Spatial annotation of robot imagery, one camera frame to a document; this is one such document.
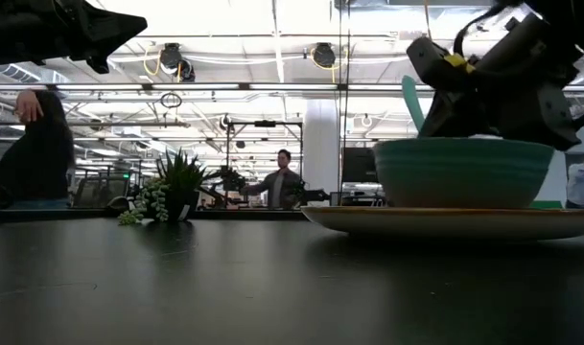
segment artificial plant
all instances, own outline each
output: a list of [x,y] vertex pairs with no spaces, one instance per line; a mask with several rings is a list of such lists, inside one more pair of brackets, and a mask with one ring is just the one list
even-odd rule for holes
[[161,159],[156,161],[159,177],[145,184],[136,198],[136,208],[123,213],[120,223],[135,223],[144,217],[159,221],[177,219],[189,195],[199,188],[204,178],[205,168],[198,162],[197,157],[189,160],[181,150],[174,159],[166,152],[165,164]]

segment beige plate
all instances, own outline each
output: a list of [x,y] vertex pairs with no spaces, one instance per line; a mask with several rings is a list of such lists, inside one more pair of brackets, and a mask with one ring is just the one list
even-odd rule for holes
[[312,222],[350,234],[554,240],[584,235],[584,210],[303,207]]

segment black jacket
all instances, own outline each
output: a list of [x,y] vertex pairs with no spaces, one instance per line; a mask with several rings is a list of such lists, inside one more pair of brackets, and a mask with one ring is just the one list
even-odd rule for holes
[[44,116],[28,124],[0,160],[0,184],[16,201],[68,197],[66,174],[74,165],[72,132],[61,101],[52,92],[35,93]]

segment man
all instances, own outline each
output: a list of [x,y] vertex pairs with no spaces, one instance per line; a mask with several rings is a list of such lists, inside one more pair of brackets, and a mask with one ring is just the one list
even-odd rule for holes
[[206,199],[203,199],[200,202],[200,205],[197,208],[198,211],[206,211]]
[[297,203],[297,197],[293,192],[300,183],[300,175],[288,168],[291,161],[292,154],[286,149],[281,149],[277,156],[279,170],[266,176],[260,184],[242,188],[241,194],[256,196],[268,191],[270,209],[292,209]]
[[567,196],[567,208],[584,207],[584,162],[569,167]]
[[25,134],[0,160],[0,184],[12,195],[13,207],[66,207],[74,143],[61,101],[53,92],[26,90],[15,113]]

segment column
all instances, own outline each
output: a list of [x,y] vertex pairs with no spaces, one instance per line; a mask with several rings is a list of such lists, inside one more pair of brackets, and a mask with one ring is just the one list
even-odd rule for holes
[[340,131],[335,100],[308,100],[304,115],[303,178],[307,189],[339,190]]
[[549,164],[548,175],[535,201],[560,201],[562,207],[567,202],[567,164],[564,152],[556,151]]

